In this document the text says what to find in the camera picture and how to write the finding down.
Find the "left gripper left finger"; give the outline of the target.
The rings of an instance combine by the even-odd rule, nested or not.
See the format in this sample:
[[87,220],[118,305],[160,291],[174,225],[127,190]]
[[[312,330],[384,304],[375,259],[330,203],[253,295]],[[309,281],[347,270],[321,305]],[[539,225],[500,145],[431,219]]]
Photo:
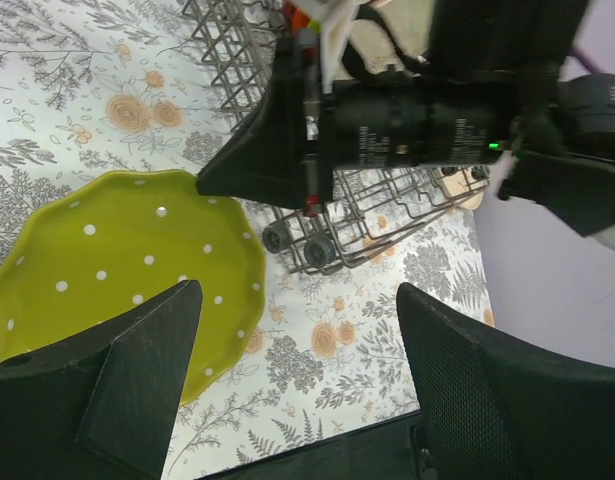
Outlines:
[[0,479],[158,479],[202,307],[187,280],[0,363]]

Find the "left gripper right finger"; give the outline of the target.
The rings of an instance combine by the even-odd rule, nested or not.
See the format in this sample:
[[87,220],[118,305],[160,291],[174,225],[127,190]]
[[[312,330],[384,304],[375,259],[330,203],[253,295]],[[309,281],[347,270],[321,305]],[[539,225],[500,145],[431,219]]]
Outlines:
[[441,479],[615,479],[615,368],[537,347],[403,283],[397,316]]

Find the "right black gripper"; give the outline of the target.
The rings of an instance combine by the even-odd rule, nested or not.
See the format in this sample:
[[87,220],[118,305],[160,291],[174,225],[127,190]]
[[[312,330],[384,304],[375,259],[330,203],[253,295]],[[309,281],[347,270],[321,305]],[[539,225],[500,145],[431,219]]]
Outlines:
[[316,37],[276,43],[257,106],[201,169],[196,189],[320,210],[336,170],[493,163],[517,115],[515,86],[456,83],[395,70],[321,90]]

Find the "green polka dot scalloped plate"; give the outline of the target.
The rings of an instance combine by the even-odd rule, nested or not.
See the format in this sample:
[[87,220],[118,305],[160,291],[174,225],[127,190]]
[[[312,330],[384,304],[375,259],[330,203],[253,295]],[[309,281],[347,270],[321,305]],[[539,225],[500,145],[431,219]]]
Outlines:
[[79,333],[169,287],[203,304],[181,400],[241,358],[264,310],[266,255],[240,204],[182,170],[112,171],[34,212],[0,266],[0,360]]

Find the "orange plate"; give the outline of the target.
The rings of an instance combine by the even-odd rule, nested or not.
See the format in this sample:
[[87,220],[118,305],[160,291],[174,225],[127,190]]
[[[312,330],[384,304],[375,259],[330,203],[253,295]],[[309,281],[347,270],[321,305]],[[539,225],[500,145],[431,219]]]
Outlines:
[[311,18],[298,8],[293,8],[291,15],[291,30],[293,33],[308,28]]

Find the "pink and green branch plate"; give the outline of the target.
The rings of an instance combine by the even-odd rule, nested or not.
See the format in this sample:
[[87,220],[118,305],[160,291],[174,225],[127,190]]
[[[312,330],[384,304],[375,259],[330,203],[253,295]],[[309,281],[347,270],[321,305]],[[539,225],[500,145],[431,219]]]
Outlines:
[[[403,54],[423,62],[435,1],[366,1],[366,4],[383,17]],[[395,69],[404,71],[409,76],[417,74],[402,63],[388,34],[376,22],[355,21],[349,40],[363,58],[369,72],[377,74],[393,65]]]

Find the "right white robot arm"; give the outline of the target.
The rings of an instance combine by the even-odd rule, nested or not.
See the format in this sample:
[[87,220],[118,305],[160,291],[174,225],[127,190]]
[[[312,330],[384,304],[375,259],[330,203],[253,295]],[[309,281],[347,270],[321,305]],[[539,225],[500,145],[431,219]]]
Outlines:
[[545,207],[615,251],[615,75],[560,77],[584,1],[438,1],[420,57],[368,71],[359,1],[300,1],[315,22],[280,38],[255,109],[200,171],[200,194],[316,213],[337,170],[515,164],[502,200]]

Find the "cream green plate at back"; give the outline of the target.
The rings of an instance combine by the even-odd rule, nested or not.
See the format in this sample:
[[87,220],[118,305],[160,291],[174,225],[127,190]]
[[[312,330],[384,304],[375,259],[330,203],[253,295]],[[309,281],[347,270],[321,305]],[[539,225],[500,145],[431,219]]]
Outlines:
[[489,168],[483,165],[442,167],[437,179],[445,197],[462,210],[474,211],[482,203],[489,185]]

